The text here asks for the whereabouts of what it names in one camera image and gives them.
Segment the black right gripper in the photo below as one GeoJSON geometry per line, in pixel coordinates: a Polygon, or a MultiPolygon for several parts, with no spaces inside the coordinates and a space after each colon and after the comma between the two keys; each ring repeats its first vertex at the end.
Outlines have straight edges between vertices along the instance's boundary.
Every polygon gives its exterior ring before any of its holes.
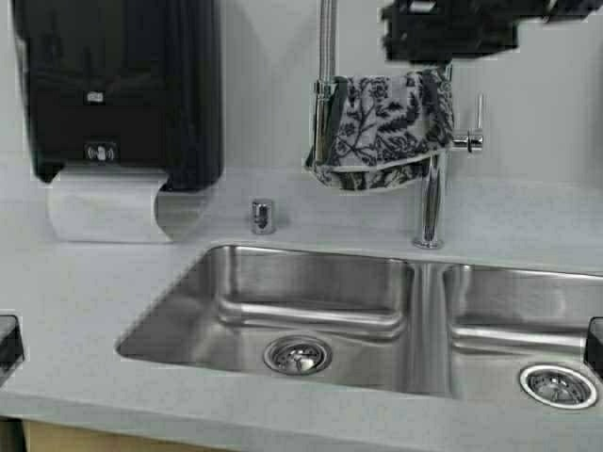
{"type": "Polygon", "coordinates": [[[390,61],[449,63],[518,47],[523,21],[582,21],[587,1],[392,1],[381,9],[390,61]]]}

